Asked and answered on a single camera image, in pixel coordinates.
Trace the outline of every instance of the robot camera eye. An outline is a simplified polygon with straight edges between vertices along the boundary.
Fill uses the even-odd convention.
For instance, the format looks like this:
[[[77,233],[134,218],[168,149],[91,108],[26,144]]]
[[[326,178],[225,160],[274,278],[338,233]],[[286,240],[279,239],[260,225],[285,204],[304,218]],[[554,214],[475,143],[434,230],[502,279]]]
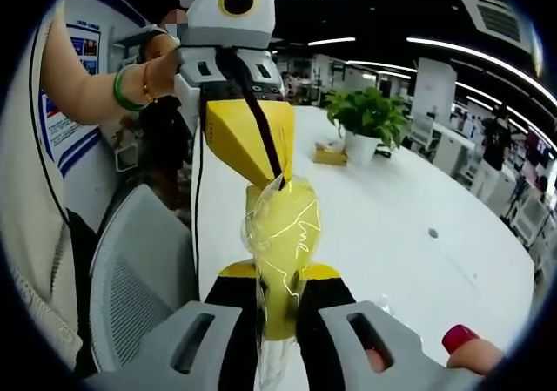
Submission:
[[[247,14],[255,3],[255,0],[223,0],[223,8],[227,14],[242,16]]]

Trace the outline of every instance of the green plant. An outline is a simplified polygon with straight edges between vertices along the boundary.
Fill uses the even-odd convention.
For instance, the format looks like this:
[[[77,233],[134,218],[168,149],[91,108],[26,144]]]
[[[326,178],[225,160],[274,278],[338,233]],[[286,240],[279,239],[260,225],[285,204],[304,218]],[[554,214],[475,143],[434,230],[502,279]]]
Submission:
[[[400,148],[401,130],[408,125],[402,115],[401,98],[384,98],[375,88],[365,91],[334,91],[326,98],[329,121],[361,136],[379,138]]]

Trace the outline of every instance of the ceiling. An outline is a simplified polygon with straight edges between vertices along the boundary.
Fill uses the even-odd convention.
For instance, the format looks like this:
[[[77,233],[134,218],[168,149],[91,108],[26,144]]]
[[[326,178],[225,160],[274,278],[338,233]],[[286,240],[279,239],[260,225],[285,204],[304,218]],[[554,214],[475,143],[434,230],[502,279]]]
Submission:
[[[128,1],[153,22],[177,7],[177,0]],[[550,77],[554,70],[557,71],[554,67],[554,58],[557,57],[549,49],[557,44],[557,33],[553,32],[551,18],[547,14],[545,20],[543,18],[544,12],[551,10],[548,2],[553,0],[501,1],[512,5],[533,22],[544,45],[545,72],[540,81],[551,90]],[[496,57],[529,76],[535,76],[531,56],[509,43],[478,32],[461,0],[276,0],[276,10],[274,37],[283,41],[274,44],[274,49],[308,56],[322,53],[344,60],[365,60],[412,68],[416,68],[420,57],[448,62],[457,71],[459,82],[506,102],[550,137],[554,136],[553,116],[557,116],[557,106],[523,79],[466,53],[406,41],[407,37],[424,37],[458,44]],[[356,37],[356,42],[315,47],[305,45],[335,37]],[[465,98],[466,94],[493,104],[480,95],[458,89],[457,95]]]

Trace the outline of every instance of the plastic wrap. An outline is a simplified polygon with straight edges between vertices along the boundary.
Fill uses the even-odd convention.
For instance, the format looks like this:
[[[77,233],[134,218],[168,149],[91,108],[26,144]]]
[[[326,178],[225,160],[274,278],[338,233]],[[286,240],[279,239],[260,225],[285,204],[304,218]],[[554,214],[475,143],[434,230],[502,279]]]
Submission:
[[[282,178],[263,191],[247,190],[244,240],[257,268],[258,306],[263,333],[258,337],[259,387],[273,389],[295,343],[296,312],[304,292],[303,272],[319,240],[321,224],[315,191],[305,179]]]

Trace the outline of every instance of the bracelet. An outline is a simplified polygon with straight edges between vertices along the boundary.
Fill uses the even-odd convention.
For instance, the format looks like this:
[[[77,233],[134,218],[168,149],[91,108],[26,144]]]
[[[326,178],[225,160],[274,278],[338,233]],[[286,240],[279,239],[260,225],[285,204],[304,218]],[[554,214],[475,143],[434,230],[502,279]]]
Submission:
[[[143,94],[144,96],[147,98],[147,101],[149,102],[149,104],[151,102],[156,103],[158,101],[158,99],[154,98],[150,93],[149,93],[149,86],[147,85],[147,69],[149,68],[149,64],[151,62],[147,62],[145,64],[145,68],[143,70]]]
[[[117,104],[120,105],[122,108],[127,111],[139,112],[143,110],[147,105],[140,105],[131,102],[124,96],[120,89],[122,84],[122,77],[130,67],[132,67],[132,64],[124,67],[116,74],[116,77],[114,78],[114,85],[112,87],[112,94],[114,95],[114,99],[116,100]]]

